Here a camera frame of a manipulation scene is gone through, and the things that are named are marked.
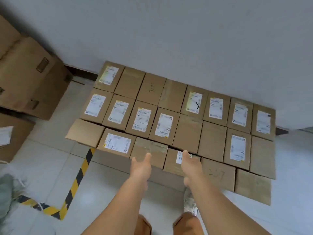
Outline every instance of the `large cardboard box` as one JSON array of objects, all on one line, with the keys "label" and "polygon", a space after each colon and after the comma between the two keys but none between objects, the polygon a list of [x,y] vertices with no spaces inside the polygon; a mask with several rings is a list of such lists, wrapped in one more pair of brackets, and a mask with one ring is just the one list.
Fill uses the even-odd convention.
[{"label": "large cardboard box", "polygon": [[22,110],[24,113],[49,120],[57,108],[73,75],[56,56],[55,64],[37,87],[27,105]]},{"label": "large cardboard box", "polygon": [[126,126],[126,133],[149,138],[157,106],[136,101]]},{"label": "large cardboard box", "polygon": [[276,133],[276,110],[253,104],[251,134],[273,141]]},{"label": "large cardboard box", "polygon": [[135,100],[121,95],[113,95],[111,103],[102,121],[102,125],[125,130]]},{"label": "large cardboard box", "polygon": [[271,179],[237,169],[235,193],[271,205]]},{"label": "large cardboard box", "polygon": [[140,87],[137,100],[157,106],[166,78],[146,73]]},{"label": "large cardboard box", "polygon": [[229,106],[227,127],[245,133],[251,132],[253,104],[232,97]]},{"label": "large cardboard box", "polygon": [[203,120],[219,124],[227,125],[230,96],[209,91],[207,105],[205,107]]},{"label": "large cardboard box", "polygon": [[179,120],[179,113],[158,108],[149,139],[172,145]]},{"label": "large cardboard box", "polygon": [[23,37],[0,60],[0,106],[23,111],[55,59],[30,37]]},{"label": "large cardboard box", "polygon": [[235,167],[206,158],[201,158],[201,164],[203,173],[214,185],[229,191],[235,190]]},{"label": "large cardboard box", "polygon": [[187,84],[166,79],[158,106],[179,113],[182,109],[186,88]]},{"label": "large cardboard box", "polygon": [[130,158],[135,157],[137,162],[142,162],[145,155],[151,153],[151,165],[163,169],[167,149],[165,144],[137,137]]},{"label": "large cardboard box", "polygon": [[96,79],[94,88],[114,92],[125,66],[106,61]]},{"label": "large cardboard box", "polygon": [[252,136],[250,172],[276,179],[274,142]]},{"label": "large cardboard box", "polygon": [[[200,157],[190,154],[191,157],[197,158],[200,161]],[[176,175],[185,176],[182,171],[182,152],[175,149],[168,149],[165,159],[164,169]]]},{"label": "large cardboard box", "polygon": [[33,127],[33,122],[0,112],[0,160],[10,162]]},{"label": "large cardboard box", "polygon": [[227,128],[203,121],[198,155],[223,162]]},{"label": "large cardboard box", "polygon": [[145,74],[143,71],[125,67],[114,94],[136,99]]},{"label": "large cardboard box", "polygon": [[180,113],[203,119],[209,91],[188,85]]},{"label": "large cardboard box", "polygon": [[0,15],[0,58],[21,37],[21,34]]},{"label": "large cardboard box", "polygon": [[251,135],[234,129],[227,129],[223,162],[249,170]]},{"label": "large cardboard box", "polygon": [[197,154],[203,120],[180,114],[173,147]]},{"label": "large cardboard box", "polygon": [[82,119],[77,119],[65,138],[96,148],[105,127]]},{"label": "large cardboard box", "polygon": [[83,106],[80,118],[101,124],[112,100],[113,93],[93,88]]},{"label": "large cardboard box", "polygon": [[106,128],[97,149],[129,158],[136,136]]}]

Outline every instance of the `brown cardboard box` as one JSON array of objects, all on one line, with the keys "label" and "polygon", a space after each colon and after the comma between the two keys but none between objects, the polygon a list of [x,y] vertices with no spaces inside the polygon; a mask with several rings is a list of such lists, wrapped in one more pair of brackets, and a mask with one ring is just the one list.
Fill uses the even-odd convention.
[{"label": "brown cardboard box", "polygon": [[197,154],[203,120],[180,114],[173,147]]},{"label": "brown cardboard box", "polygon": [[73,75],[56,56],[55,64],[37,87],[25,108],[24,113],[49,120],[67,90]]},{"label": "brown cardboard box", "polygon": [[206,158],[201,158],[201,164],[203,173],[214,185],[229,191],[235,190],[235,167]]},{"label": "brown cardboard box", "polygon": [[82,119],[77,119],[65,138],[96,148],[105,127]]},{"label": "brown cardboard box", "polygon": [[276,110],[253,104],[251,134],[274,141],[276,133]]},{"label": "brown cardboard box", "polygon": [[94,88],[114,92],[125,66],[106,61],[96,79]]},{"label": "brown cardboard box", "polygon": [[198,155],[223,162],[227,128],[204,121]]},{"label": "brown cardboard box", "polygon": [[83,106],[80,118],[90,122],[102,124],[112,97],[112,92],[93,88]]},{"label": "brown cardboard box", "polygon": [[18,41],[21,34],[0,15],[0,58]]},{"label": "brown cardboard box", "polygon": [[0,60],[0,106],[23,111],[54,63],[35,40],[21,38]]},{"label": "brown cardboard box", "polygon": [[230,101],[227,127],[245,133],[251,132],[253,104],[232,97]]},{"label": "brown cardboard box", "polygon": [[203,119],[209,91],[188,85],[180,113]]},{"label": "brown cardboard box", "polygon": [[158,108],[149,139],[172,145],[179,120],[179,113]]},{"label": "brown cardboard box", "polygon": [[186,88],[187,84],[166,79],[158,106],[179,113]]},{"label": "brown cardboard box", "polygon": [[113,95],[111,103],[102,121],[102,125],[125,130],[135,100],[121,95]]},{"label": "brown cardboard box", "polygon": [[137,100],[158,105],[166,78],[146,73],[140,87]]},{"label": "brown cardboard box", "polygon": [[97,149],[129,158],[136,136],[106,128]]},{"label": "brown cardboard box", "polygon": [[142,162],[145,155],[151,153],[151,165],[163,169],[167,149],[165,144],[137,137],[130,158],[135,157],[137,162]]},{"label": "brown cardboard box", "polygon": [[251,135],[234,129],[227,129],[223,162],[249,170]]},{"label": "brown cardboard box", "polygon": [[[193,158],[197,158],[200,161],[200,157],[192,155]],[[164,169],[176,175],[185,176],[182,171],[182,152],[175,149],[168,149],[165,159]]]},{"label": "brown cardboard box", "polygon": [[136,99],[145,74],[143,71],[125,67],[114,94]]},{"label": "brown cardboard box", "polygon": [[33,127],[33,122],[0,113],[0,160],[10,162]]},{"label": "brown cardboard box", "polygon": [[252,136],[250,172],[276,179],[274,142]]},{"label": "brown cardboard box", "polygon": [[219,124],[227,125],[228,111],[230,105],[230,96],[209,91],[207,105],[205,107],[203,120]]},{"label": "brown cardboard box", "polygon": [[271,179],[237,169],[235,193],[271,205]]},{"label": "brown cardboard box", "polygon": [[157,106],[136,101],[125,132],[142,138],[149,138]]}]

